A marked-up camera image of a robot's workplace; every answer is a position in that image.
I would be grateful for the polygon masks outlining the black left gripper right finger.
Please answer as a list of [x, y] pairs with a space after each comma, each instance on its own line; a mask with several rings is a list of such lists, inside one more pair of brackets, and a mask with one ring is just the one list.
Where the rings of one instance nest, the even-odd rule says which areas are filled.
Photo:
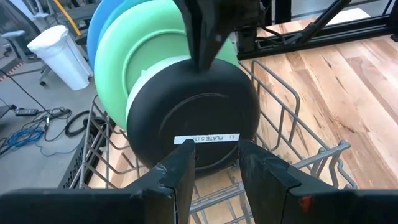
[[256, 224], [398, 224], [398, 190], [340, 190], [248, 140], [239, 166]]

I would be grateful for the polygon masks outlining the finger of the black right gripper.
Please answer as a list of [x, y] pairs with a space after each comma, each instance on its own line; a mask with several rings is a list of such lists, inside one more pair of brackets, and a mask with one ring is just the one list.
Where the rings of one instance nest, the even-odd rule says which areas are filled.
[[229, 0], [173, 0], [185, 24], [197, 70], [208, 70], [232, 31]]

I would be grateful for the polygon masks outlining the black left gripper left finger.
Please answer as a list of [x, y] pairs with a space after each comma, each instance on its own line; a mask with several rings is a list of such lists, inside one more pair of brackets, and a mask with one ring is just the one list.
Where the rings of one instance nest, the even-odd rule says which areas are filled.
[[121, 189], [19, 189], [0, 195], [0, 224], [187, 224], [195, 143], [186, 140]]

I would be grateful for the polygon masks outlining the pale mint plate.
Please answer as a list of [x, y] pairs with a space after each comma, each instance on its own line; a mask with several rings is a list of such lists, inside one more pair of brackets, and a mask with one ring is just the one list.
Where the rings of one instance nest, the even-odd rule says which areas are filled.
[[148, 119], [145, 113], [153, 113], [156, 109], [155, 104], [161, 100], [160, 94], [165, 91], [162, 87], [164, 83], [168, 84], [170, 81], [165, 81], [161, 75], [171, 75], [171, 70], [164, 71], [167, 67], [191, 59], [188, 55], [173, 56], [156, 62], [149, 68], [142, 70], [140, 77], [133, 85], [130, 94], [127, 98], [126, 105], [126, 125], [125, 128], [130, 127], [130, 123], [136, 124], [137, 119]]

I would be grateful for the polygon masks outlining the black plate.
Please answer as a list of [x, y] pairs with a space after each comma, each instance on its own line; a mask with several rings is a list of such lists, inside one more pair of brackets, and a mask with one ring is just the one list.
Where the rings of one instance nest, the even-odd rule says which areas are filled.
[[[252, 140], [259, 126], [259, 97], [251, 79], [239, 67], [213, 61], [209, 70], [196, 71], [192, 61], [167, 67], [165, 81], [153, 113], [126, 128], [133, 153], [148, 169], [179, 145], [175, 136], [239, 133]], [[238, 141], [195, 143], [195, 175], [200, 178], [231, 166], [238, 160]]]

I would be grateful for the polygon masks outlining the light green plate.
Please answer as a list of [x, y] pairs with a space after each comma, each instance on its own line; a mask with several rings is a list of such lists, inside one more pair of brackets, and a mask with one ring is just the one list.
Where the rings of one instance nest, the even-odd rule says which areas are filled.
[[[232, 45], [226, 43], [216, 59], [233, 65]], [[163, 59], [188, 55], [182, 16], [172, 0], [152, 0], [130, 8], [106, 30], [96, 54], [96, 87], [104, 108], [122, 128], [126, 105], [141, 71]]]

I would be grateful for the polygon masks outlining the teal plate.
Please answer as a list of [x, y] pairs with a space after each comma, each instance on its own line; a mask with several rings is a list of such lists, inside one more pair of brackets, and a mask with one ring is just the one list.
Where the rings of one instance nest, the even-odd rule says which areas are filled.
[[98, 41], [97, 44], [100, 42], [102, 37], [104, 36], [104, 33], [108, 29], [108, 27], [124, 12], [129, 10], [130, 8], [133, 8], [139, 4], [142, 4], [144, 2], [147, 2], [150, 0], [124, 0], [119, 6], [117, 6], [111, 14], [108, 16], [108, 18], [105, 20], [105, 23], [99, 33]]

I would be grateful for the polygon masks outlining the grey wire dish rack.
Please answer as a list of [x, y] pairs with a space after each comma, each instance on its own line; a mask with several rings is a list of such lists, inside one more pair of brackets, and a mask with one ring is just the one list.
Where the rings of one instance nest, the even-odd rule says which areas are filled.
[[[261, 106], [255, 143], [334, 187], [355, 189], [356, 182], [345, 171], [341, 159], [350, 144], [339, 140], [331, 145], [329, 139], [319, 135], [321, 127], [309, 127], [302, 119], [303, 98], [261, 62], [246, 62], [241, 68], [252, 80]], [[106, 138], [102, 156], [88, 143], [91, 126]], [[146, 174], [147, 169], [129, 146], [126, 132], [102, 109], [97, 96], [90, 105], [85, 134], [78, 189], [117, 189]], [[88, 149], [101, 160], [97, 168], [85, 160]], [[90, 188], [83, 185], [86, 167], [97, 175], [90, 181]], [[196, 180], [189, 224], [253, 224], [253, 221], [238, 163]]]

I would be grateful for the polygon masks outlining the blue plate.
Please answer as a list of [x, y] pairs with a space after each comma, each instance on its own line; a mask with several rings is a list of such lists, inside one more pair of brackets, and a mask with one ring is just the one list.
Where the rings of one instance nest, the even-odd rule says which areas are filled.
[[110, 14], [125, 0], [101, 0], [91, 18], [87, 35], [87, 54], [90, 68], [94, 69], [94, 62], [100, 32]]

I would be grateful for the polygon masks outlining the white printed label sticker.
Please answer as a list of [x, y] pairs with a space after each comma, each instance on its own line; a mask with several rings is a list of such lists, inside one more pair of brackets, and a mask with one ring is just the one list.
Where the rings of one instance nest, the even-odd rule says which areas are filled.
[[236, 142], [239, 140], [239, 133], [232, 134], [202, 134], [189, 136], [175, 136], [173, 144], [183, 144], [186, 140], [193, 140], [196, 144], [214, 143], [214, 142]]

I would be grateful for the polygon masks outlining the white plastic container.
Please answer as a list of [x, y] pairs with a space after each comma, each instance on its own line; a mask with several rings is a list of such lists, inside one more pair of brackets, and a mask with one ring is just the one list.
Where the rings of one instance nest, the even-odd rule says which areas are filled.
[[72, 90], [82, 90], [93, 71], [64, 25], [48, 28], [27, 44]]

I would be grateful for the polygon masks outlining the black power strip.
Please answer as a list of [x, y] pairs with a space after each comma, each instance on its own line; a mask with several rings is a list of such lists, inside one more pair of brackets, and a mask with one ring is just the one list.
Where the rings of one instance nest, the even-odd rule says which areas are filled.
[[25, 109], [25, 108], [18, 108], [15, 110], [16, 116], [37, 116], [39, 113], [38, 109]]

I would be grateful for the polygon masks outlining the grey office chair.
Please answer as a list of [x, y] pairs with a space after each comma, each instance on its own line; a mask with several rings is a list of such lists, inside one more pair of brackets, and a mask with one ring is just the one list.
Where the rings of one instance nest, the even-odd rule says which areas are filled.
[[40, 61], [27, 47], [39, 34], [39, 28], [10, 0], [0, 0], [0, 37], [7, 40], [18, 61]]

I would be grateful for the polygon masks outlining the black aluminium table frame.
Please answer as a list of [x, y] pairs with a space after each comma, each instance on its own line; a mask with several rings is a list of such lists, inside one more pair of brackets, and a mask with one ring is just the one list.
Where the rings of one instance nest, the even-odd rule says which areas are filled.
[[[314, 21], [310, 21], [303, 29], [293, 32], [277, 32], [286, 39], [286, 43], [274, 45], [271, 40], [279, 38], [262, 28], [257, 29], [257, 40], [252, 50], [238, 50], [238, 60], [254, 59], [279, 53], [294, 52], [298, 50], [341, 44], [355, 40], [378, 37], [391, 34], [393, 38], [398, 35], [398, 2], [388, 0], [382, 14], [362, 19], [330, 24], [336, 16], [345, 13], [344, 8], [349, 6], [351, 0], [334, 0]], [[265, 26], [271, 29], [270, 15], [265, 15]]]

